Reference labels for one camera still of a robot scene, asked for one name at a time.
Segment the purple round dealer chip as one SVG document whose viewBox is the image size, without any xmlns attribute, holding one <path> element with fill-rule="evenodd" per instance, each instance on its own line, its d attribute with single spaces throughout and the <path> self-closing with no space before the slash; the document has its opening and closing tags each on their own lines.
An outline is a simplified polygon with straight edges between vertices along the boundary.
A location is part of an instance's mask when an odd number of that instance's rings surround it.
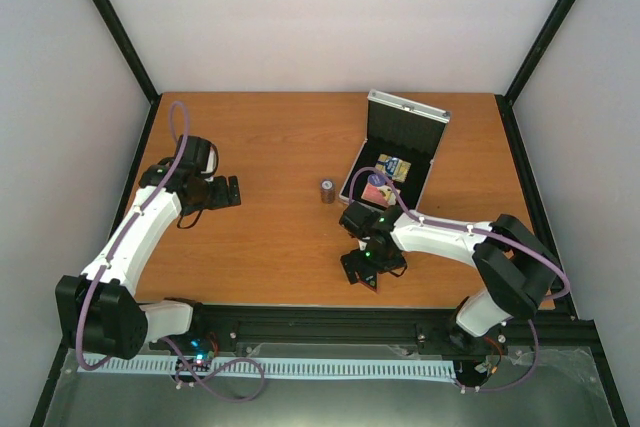
<svg viewBox="0 0 640 427">
<path fill-rule="evenodd" d="M 381 175 L 378 175 L 378 174 L 371 174 L 368 177 L 368 182 L 371 185 L 374 185 L 374 186 L 382 186 L 382 185 L 385 184 L 384 178 Z"/>
</svg>

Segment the brown poker chip stack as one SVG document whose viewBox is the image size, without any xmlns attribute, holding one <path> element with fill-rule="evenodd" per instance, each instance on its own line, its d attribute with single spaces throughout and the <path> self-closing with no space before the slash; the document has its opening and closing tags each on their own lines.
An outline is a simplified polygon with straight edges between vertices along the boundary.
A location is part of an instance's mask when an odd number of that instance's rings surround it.
<svg viewBox="0 0 640 427">
<path fill-rule="evenodd" d="M 323 179 L 320 182 L 320 196 L 324 204 L 332 204 L 335 201 L 335 184 L 331 179 Z"/>
</svg>

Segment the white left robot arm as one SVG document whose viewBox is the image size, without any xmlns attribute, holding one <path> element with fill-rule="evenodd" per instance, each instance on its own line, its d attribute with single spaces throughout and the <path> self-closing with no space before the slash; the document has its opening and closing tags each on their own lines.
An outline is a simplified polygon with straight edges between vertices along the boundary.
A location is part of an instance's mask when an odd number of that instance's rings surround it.
<svg viewBox="0 0 640 427">
<path fill-rule="evenodd" d="M 186 349 L 201 347 L 208 325 L 194 315 L 196 304 L 177 297 L 140 304 L 135 295 L 142 272 L 165 231 L 184 228 L 206 211 L 240 205 L 236 177 L 217 173 L 219 153 L 210 141 L 182 136 L 173 156 L 141 176 L 132 205 L 97 257 L 77 276 L 65 275 L 55 289 L 67 345 L 81 366 L 86 354 L 102 363 L 130 360 L 141 349 L 173 336 Z"/>
</svg>

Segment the black triangular button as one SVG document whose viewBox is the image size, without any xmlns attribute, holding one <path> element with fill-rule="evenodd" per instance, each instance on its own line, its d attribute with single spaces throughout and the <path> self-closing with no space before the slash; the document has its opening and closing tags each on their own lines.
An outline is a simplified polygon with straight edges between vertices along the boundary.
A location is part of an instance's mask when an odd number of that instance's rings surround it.
<svg viewBox="0 0 640 427">
<path fill-rule="evenodd" d="M 356 274 L 357 282 L 367 289 L 371 290 L 374 293 L 378 292 L 378 275 L 376 272 L 373 273 L 357 273 Z"/>
</svg>

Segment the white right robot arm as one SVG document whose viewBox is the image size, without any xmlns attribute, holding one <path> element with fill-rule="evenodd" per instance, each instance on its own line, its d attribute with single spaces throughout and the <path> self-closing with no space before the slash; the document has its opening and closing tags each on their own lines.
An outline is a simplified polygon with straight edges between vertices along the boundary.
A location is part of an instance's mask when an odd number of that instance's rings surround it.
<svg viewBox="0 0 640 427">
<path fill-rule="evenodd" d="M 400 277 L 407 269 L 405 253 L 424 253 L 474 268 L 484 288 L 457 308 L 454 328 L 479 338 L 511 319 L 530 320 L 551 299 L 559 280 L 569 282 L 558 260 L 517 218 L 502 214 L 494 222 L 465 223 L 426 216 L 399 205 L 383 212 L 352 202 L 339 225 L 358 241 L 341 257 L 350 284 L 375 291 L 378 276 Z"/>
</svg>

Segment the blue Texas Hold'em card box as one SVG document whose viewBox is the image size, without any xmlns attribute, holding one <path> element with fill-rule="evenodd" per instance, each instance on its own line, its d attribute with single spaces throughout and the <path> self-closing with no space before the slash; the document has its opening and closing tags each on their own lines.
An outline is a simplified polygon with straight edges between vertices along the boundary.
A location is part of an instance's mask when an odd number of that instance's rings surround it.
<svg viewBox="0 0 640 427">
<path fill-rule="evenodd" d="M 383 172 L 392 181 L 403 183 L 408 177 L 411 163 L 399 157 L 380 154 L 375 168 Z"/>
</svg>

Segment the red playing card box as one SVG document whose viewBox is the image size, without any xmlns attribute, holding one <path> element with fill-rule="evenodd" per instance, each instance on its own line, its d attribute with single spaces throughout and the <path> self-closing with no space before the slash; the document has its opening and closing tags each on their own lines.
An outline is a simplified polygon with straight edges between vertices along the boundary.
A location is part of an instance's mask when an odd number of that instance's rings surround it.
<svg viewBox="0 0 640 427">
<path fill-rule="evenodd" d="M 396 203 L 396 196 L 387 184 L 374 185 L 367 183 L 361 194 L 361 199 L 384 208 Z"/>
</svg>

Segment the aluminium poker case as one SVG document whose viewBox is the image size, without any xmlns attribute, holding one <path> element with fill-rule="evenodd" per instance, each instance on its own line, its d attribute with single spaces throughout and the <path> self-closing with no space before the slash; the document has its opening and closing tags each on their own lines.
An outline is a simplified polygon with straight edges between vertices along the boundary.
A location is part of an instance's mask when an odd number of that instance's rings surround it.
<svg viewBox="0 0 640 427">
<path fill-rule="evenodd" d="M 451 113 L 379 90 L 367 96 L 366 135 L 340 190 L 343 202 L 419 206 Z"/>
</svg>

